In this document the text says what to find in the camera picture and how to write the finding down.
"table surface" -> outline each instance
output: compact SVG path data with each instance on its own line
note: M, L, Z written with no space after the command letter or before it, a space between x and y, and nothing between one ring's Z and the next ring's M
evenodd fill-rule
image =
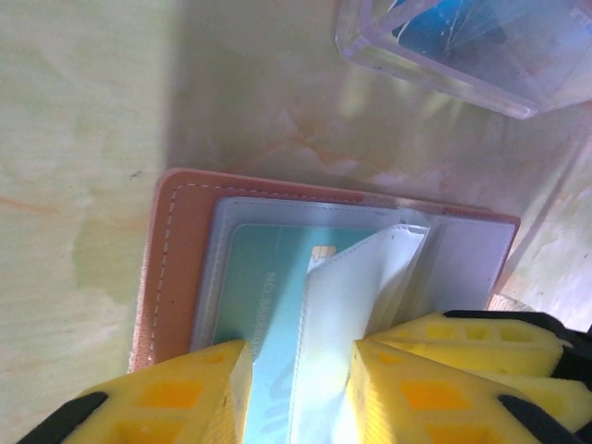
M0 3L1 442L125 372L169 167L520 216L499 291L589 326L592 107L517 121L356 67L337 7Z

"teal card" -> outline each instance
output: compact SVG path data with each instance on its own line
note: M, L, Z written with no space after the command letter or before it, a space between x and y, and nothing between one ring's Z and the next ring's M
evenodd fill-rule
M244 225L233 234L215 343L246 339L253 383L245 444L284 444L307 272L371 229Z

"clear plastic box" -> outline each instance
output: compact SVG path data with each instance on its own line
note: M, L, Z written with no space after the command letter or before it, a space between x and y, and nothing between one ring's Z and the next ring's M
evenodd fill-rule
M342 0L352 62L502 114L592 99L592 0Z

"beige tabletop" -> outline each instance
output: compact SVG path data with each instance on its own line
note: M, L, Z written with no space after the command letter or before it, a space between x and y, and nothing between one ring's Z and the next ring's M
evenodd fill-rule
M523 218L499 291L592 322L592 107L511 120L358 68L335 0L0 2L0 441L125 372L168 167Z

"blue card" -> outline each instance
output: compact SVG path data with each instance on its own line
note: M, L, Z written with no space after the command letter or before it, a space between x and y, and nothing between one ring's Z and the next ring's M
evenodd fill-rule
M247 339L253 349L245 444L287 441L307 272L375 232L264 225L235 230L220 295L215 343Z

